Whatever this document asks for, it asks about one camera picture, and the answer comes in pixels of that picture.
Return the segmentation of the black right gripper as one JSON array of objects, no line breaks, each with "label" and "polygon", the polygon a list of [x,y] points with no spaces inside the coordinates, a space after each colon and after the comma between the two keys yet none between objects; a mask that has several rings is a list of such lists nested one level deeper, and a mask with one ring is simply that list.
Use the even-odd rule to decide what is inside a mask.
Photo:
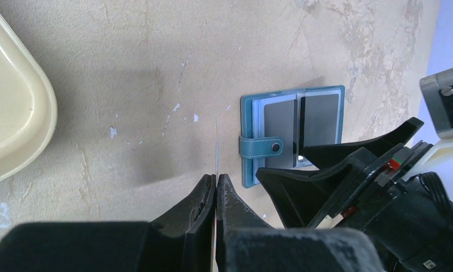
[{"label": "black right gripper", "polygon": [[[372,238],[385,271],[453,271],[453,201],[437,173],[406,174],[433,147],[403,148],[423,125],[411,117],[373,139],[305,146],[317,170],[259,168],[256,177],[285,228],[314,228],[353,206],[339,225]],[[386,184],[372,182],[387,163]]]}]

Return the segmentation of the blue card holder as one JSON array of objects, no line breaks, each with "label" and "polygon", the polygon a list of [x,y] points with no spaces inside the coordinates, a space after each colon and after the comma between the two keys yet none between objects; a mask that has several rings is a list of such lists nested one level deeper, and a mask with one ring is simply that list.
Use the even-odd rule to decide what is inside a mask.
[{"label": "blue card holder", "polygon": [[345,87],[296,88],[244,95],[240,99],[242,186],[259,184],[259,168],[310,166],[306,146],[334,145],[342,139]]}]

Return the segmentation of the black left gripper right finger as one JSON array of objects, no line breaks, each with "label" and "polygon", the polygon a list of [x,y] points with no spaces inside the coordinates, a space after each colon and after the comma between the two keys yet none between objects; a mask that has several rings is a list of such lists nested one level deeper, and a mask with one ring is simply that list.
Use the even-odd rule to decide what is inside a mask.
[{"label": "black left gripper right finger", "polygon": [[227,174],[217,182],[216,220],[219,271],[383,271],[362,232],[273,228],[236,193]]}]

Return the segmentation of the black credit card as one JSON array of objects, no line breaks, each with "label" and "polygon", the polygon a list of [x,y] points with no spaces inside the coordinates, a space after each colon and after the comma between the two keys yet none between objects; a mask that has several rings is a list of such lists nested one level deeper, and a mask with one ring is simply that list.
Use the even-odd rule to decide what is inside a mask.
[{"label": "black credit card", "polygon": [[301,98],[299,133],[300,148],[339,143],[339,94]]},{"label": "black credit card", "polygon": [[294,100],[264,106],[264,136],[277,137],[283,142],[283,151],[280,155],[265,159],[267,168],[293,167],[294,106]]},{"label": "black credit card", "polygon": [[219,118],[216,118],[215,123],[215,176],[216,182],[219,177]]}]

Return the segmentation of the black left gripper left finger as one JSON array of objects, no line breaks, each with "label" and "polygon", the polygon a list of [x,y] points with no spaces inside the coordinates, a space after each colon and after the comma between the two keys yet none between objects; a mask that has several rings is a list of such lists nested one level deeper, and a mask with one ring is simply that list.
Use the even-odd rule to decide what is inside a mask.
[{"label": "black left gripper left finger", "polygon": [[34,222],[0,241],[0,271],[210,271],[216,180],[151,222]]}]

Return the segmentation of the gold oval tin tray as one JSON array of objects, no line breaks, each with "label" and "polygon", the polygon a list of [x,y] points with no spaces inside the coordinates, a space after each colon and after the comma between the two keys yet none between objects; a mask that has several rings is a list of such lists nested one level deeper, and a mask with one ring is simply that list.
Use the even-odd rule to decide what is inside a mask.
[{"label": "gold oval tin tray", "polygon": [[57,116],[48,77],[0,14],[0,182],[45,150]]}]

